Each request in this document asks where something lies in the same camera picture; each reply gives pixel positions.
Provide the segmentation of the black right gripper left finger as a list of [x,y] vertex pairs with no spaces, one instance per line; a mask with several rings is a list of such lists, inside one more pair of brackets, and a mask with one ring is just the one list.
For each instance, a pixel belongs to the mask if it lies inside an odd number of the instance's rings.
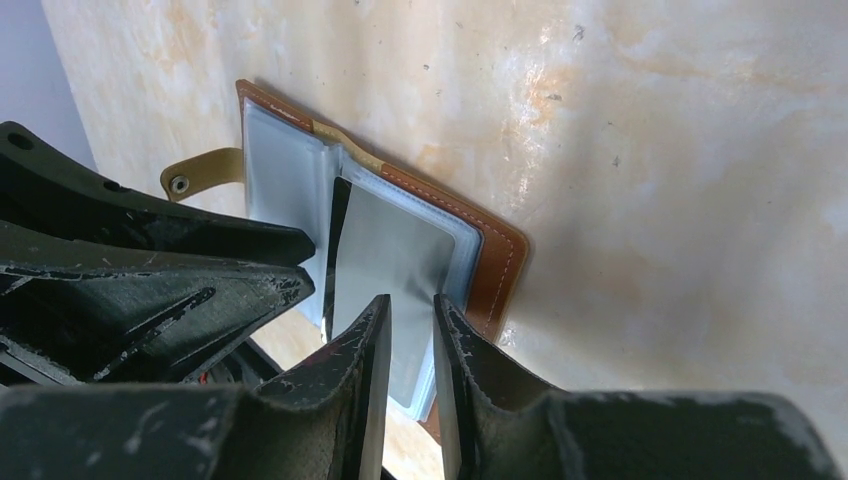
[[5,479],[379,479],[391,301],[260,387],[16,387]]

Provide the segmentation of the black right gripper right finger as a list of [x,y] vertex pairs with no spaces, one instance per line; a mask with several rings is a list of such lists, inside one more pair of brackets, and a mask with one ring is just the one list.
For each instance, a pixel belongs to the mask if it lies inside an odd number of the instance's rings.
[[810,420],[760,392],[565,391],[434,297],[449,479],[838,479]]

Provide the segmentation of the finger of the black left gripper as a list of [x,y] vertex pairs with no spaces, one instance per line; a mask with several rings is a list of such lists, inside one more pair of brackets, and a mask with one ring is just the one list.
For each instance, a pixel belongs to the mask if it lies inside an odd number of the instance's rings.
[[1,125],[1,218],[64,240],[297,266],[301,230],[170,203],[77,163],[24,126]]
[[195,382],[313,290],[300,267],[1,226],[1,349],[55,384]]

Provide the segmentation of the grey black credit card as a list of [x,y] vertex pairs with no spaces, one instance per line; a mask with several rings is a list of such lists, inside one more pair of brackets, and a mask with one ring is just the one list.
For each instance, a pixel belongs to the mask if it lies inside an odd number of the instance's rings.
[[389,295],[388,395],[415,420],[432,405],[432,299],[444,288],[454,248],[450,234],[335,178],[325,331],[337,337],[375,296]]

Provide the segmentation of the brown leather card holder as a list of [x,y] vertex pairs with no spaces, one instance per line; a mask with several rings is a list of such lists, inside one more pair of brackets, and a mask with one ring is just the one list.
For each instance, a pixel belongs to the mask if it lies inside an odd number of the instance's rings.
[[439,439],[433,298],[447,296],[496,340],[527,237],[286,99],[243,79],[236,91],[241,145],[166,167],[167,197],[177,202],[241,183],[250,219],[303,231],[315,246],[303,264],[315,291],[299,311],[326,339],[346,330],[373,296],[389,295],[389,399]]

